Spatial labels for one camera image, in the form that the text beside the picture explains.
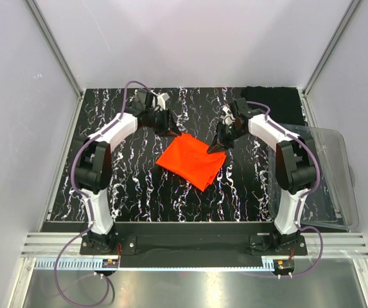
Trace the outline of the orange t shirt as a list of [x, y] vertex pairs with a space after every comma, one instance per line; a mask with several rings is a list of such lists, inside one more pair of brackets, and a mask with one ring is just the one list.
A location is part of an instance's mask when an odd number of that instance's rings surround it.
[[207, 149], [207, 144], [188, 133], [182, 133], [174, 138], [156, 164], [204, 192], [215, 180], [227, 157], [224, 152], [208, 154]]

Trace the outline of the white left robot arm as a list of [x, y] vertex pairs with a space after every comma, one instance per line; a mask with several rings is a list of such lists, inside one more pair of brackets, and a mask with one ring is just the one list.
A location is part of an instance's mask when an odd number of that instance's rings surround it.
[[167, 107], [167, 93], [137, 90], [131, 102], [123, 102], [121, 112], [97, 132], [78, 141], [71, 167], [71, 185], [80, 194], [87, 211], [88, 225], [80, 232], [83, 247], [102, 254], [120, 248], [111, 217], [107, 189], [112, 178], [112, 154], [116, 147], [142, 127], [160, 136], [178, 137], [180, 130]]

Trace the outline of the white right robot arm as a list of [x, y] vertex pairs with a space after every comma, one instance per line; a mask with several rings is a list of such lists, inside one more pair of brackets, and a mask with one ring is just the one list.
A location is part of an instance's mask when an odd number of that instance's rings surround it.
[[304, 202], [320, 184], [320, 167], [315, 141], [287, 130], [270, 117], [270, 108], [244, 98], [224, 106], [219, 115], [214, 139], [208, 154], [234, 147], [236, 139], [250, 134], [265, 142], [276, 153], [276, 181], [281, 199], [271, 232], [261, 241], [253, 241], [253, 252], [273, 251], [284, 254], [293, 248], [302, 232], [301, 216]]

